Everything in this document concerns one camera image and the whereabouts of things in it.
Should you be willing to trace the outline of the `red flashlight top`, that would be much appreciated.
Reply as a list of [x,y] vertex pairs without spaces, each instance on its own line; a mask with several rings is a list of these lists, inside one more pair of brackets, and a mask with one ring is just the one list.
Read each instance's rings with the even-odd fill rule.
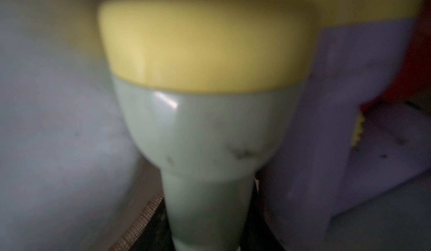
[[431,0],[424,0],[405,60],[395,79],[374,100],[360,106],[362,113],[378,102],[398,103],[431,86]]

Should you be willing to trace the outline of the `purple flashlight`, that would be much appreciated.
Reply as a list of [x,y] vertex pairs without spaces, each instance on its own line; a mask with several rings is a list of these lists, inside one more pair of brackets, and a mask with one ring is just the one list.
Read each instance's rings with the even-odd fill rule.
[[399,71],[424,0],[309,0],[322,29],[284,140],[259,174],[267,225],[286,251],[323,242],[360,106]]

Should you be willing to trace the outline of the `pale green flashlight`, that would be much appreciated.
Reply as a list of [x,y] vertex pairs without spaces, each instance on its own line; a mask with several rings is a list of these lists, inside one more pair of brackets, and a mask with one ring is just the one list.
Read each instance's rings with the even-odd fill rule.
[[235,251],[256,172],[292,119],[320,30],[306,0],[107,0],[131,137],[161,171],[178,251]]

